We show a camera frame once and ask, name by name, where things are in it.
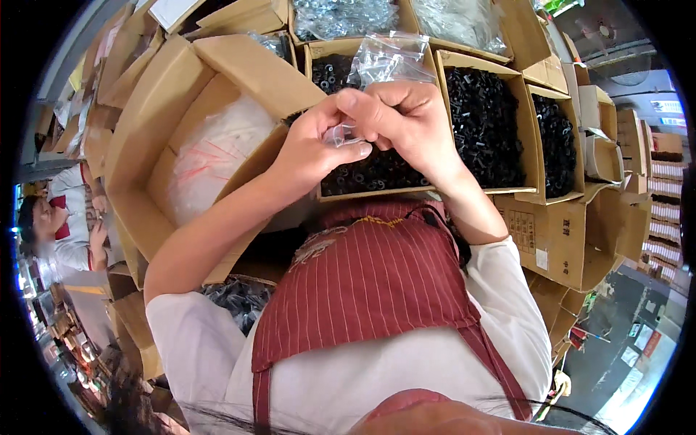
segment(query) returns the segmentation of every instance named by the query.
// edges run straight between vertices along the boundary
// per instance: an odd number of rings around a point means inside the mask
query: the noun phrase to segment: right hand
[[[337,106],[355,120],[362,137],[380,150],[395,148],[440,190],[469,174],[454,147],[445,103],[435,85],[392,81],[372,84],[365,92],[344,89]]]
[[[89,244],[93,250],[104,245],[104,241],[106,240],[106,236],[108,234],[109,232],[106,230],[106,225],[104,225],[104,222],[97,220],[97,223],[94,224],[92,231],[89,233]]]

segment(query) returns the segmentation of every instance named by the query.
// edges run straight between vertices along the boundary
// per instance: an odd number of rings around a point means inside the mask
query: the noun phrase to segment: black hair
[[[34,205],[39,201],[36,195],[25,196],[22,205],[19,206],[19,216],[17,217],[17,227],[22,241],[31,245],[36,242],[34,234]]]
[[[168,433],[166,427],[152,410],[150,398],[142,387],[142,379],[139,374],[128,373],[118,367],[113,369],[111,382],[106,392],[106,400],[106,421],[103,423],[108,434],[160,435]],[[508,399],[505,396],[489,397],[485,400],[485,402],[490,403],[507,403],[507,401]],[[592,434],[617,435],[607,424],[567,406],[552,405],[527,399],[524,399],[524,402],[532,405],[549,406],[551,409],[564,411],[571,416],[577,417],[582,422],[588,422],[594,426],[594,429],[590,430]],[[210,433],[219,433],[221,427],[229,427],[230,429],[236,429],[237,432],[254,434],[254,429],[257,428],[253,421],[213,408],[196,404],[181,404],[181,407],[186,409],[190,416],[196,416],[196,421],[191,421],[189,424],[200,434],[207,434],[206,428],[211,429]],[[269,435],[309,435],[306,432],[280,427],[262,427],[260,429],[260,433]]]

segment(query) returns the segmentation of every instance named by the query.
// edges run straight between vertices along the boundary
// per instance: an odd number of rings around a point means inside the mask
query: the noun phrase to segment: left hand
[[[109,208],[109,201],[106,199],[106,195],[93,196],[92,207],[100,213],[106,213]]]
[[[343,117],[336,107],[336,96],[330,95],[290,127],[283,148],[266,171],[288,200],[294,202],[309,193],[336,166],[362,160],[372,152],[372,145],[367,142],[339,148],[322,143],[324,133]]]

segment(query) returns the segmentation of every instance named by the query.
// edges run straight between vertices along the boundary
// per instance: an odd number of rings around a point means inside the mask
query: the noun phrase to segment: box of black parts
[[[435,64],[457,152],[484,191],[538,193],[543,167],[522,74],[444,50]]]
[[[347,77],[353,57],[362,42],[363,38],[346,38],[304,45],[305,75],[327,94],[346,87],[357,88],[357,85],[347,83]],[[423,65],[436,76],[435,62],[429,47],[425,49]],[[317,199],[328,202],[434,189],[396,151],[382,152],[374,147],[367,159],[340,165],[331,171],[317,188]]]
[[[583,142],[578,119],[568,95],[528,85],[535,106],[535,129],[539,141],[539,193],[516,193],[515,199],[553,204],[585,194]]]

